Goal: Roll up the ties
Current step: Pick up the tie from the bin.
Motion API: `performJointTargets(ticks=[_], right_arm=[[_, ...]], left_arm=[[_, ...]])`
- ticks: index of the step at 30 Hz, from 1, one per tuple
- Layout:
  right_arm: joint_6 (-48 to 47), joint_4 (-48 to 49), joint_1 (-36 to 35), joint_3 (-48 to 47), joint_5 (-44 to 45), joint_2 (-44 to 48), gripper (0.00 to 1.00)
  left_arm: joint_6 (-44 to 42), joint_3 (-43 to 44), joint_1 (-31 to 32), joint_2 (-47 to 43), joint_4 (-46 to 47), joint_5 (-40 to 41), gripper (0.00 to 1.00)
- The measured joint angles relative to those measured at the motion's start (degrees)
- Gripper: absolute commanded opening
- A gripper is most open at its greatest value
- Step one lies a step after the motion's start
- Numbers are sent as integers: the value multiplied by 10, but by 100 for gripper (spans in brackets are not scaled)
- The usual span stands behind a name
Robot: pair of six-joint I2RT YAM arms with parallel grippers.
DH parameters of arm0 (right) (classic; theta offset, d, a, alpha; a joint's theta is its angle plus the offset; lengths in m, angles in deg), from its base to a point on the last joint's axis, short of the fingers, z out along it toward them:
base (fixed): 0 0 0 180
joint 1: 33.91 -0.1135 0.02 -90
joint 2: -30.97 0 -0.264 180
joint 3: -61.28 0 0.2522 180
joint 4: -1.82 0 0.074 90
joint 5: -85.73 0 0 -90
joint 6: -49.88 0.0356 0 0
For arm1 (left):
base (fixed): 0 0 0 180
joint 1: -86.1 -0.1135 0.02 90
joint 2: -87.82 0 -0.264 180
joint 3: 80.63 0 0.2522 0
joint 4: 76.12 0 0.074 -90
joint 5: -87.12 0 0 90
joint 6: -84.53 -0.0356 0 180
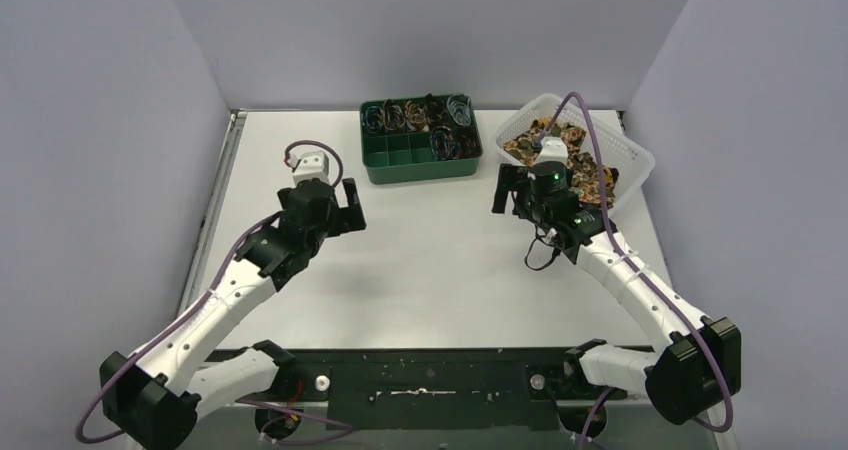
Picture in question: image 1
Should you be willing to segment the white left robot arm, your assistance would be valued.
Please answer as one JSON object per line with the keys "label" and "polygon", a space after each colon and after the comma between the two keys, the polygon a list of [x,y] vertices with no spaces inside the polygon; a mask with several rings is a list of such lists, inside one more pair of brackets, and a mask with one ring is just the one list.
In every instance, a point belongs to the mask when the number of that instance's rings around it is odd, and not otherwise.
{"label": "white left robot arm", "polygon": [[103,361],[104,415],[145,449],[176,449],[202,418],[242,397],[290,395],[294,358],[271,341],[204,364],[246,316],[308,267],[326,239],[365,229],[355,180],[343,179],[342,188],[345,207],[318,179],[279,190],[281,211],[239,238],[190,308],[131,356],[115,352]]}

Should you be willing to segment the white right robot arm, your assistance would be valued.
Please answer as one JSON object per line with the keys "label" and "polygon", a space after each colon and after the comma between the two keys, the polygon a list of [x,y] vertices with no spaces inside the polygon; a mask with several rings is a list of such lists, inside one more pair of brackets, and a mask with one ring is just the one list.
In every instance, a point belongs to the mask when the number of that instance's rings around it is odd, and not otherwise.
{"label": "white right robot arm", "polygon": [[650,350],[591,340],[567,352],[567,381],[646,397],[668,422],[699,420],[741,387],[741,333],[689,304],[638,256],[602,207],[584,206],[571,191],[572,172],[557,161],[503,164],[492,211],[513,206],[536,240],[593,277],[637,323]]}

